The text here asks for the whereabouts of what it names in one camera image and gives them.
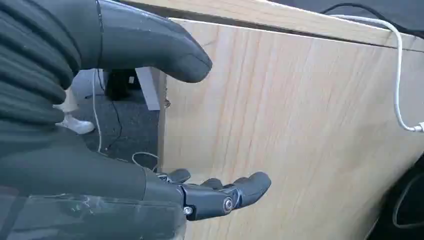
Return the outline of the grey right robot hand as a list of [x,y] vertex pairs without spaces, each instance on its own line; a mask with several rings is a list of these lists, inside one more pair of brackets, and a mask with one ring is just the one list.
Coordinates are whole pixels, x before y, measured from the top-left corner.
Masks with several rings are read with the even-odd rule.
[[37,193],[183,201],[207,209],[257,202],[263,172],[223,190],[191,193],[154,173],[68,141],[57,105],[81,70],[154,67],[198,83],[213,63],[179,24],[113,0],[3,0],[0,3],[0,179]]

